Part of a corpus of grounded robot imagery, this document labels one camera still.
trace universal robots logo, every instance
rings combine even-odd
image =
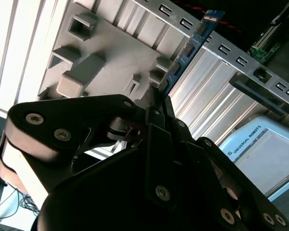
[[[232,155],[233,153],[237,153],[238,151],[240,151],[241,148],[243,148],[243,146],[250,140],[250,138],[252,138],[259,130],[260,130],[261,126],[256,127],[256,129],[254,131],[252,131],[250,133],[250,135],[248,137],[245,138],[245,140],[242,141],[242,143],[232,152],[228,152],[228,155]]]

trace blue circuit board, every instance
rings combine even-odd
[[[186,42],[179,55],[174,60],[169,71],[164,76],[167,81],[167,86],[162,92],[164,98],[166,98],[170,93],[171,89],[182,76],[183,72],[196,56],[205,41],[208,39],[209,35],[218,25],[223,15],[223,11],[208,10],[203,16],[196,31]]]

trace bolt head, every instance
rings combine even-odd
[[[221,209],[221,215],[223,219],[228,222],[230,225],[233,225],[235,223],[235,218],[233,215],[225,208]]]
[[[128,101],[124,101],[124,104],[125,104],[126,106],[128,106],[128,107],[131,107],[131,103],[128,102]]]
[[[263,213],[264,219],[271,225],[274,225],[274,220],[271,218],[271,216],[267,213]]]
[[[71,133],[68,130],[65,129],[57,129],[54,132],[54,136],[59,141],[69,141],[72,138]]]
[[[169,201],[170,200],[170,192],[168,189],[163,186],[159,185],[155,188],[156,195],[163,201]]]
[[[284,221],[284,219],[280,215],[275,214],[275,218],[282,226],[285,226],[285,227],[287,226],[286,222]]]
[[[26,115],[26,121],[33,125],[40,125],[44,122],[44,118],[36,113],[30,113]]]
[[[210,146],[210,147],[212,146],[212,144],[211,144],[211,142],[210,142],[210,141],[208,141],[208,140],[205,140],[204,142],[206,143],[206,145],[208,145],[208,146]]]
[[[185,124],[182,121],[178,121],[178,124],[183,128],[185,127]]]

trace red cable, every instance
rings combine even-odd
[[[179,0],[176,0],[176,1],[173,1],[173,3],[178,3],[180,4],[181,2]],[[196,11],[201,11],[202,13],[206,13],[206,11],[202,8],[202,7],[199,7],[199,6],[192,6],[191,4],[182,4],[183,7],[188,7],[188,8],[191,8],[193,10],[196,10]],[[220,24],[223,24],[223,25],[227,25],[227,27],[229,27],[230,29],[234,29],[236,30],[238,33],[242,33],[241,30],[239,30],[236,26],[233,26],[233,25],[230,25],[228,22],[226,21],[220,21]]]

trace metal rail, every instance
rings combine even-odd
[[[132,0],[190,38],[200,21],[169,0]],[[203,48],[289,104],[289,83],[213,31]]]

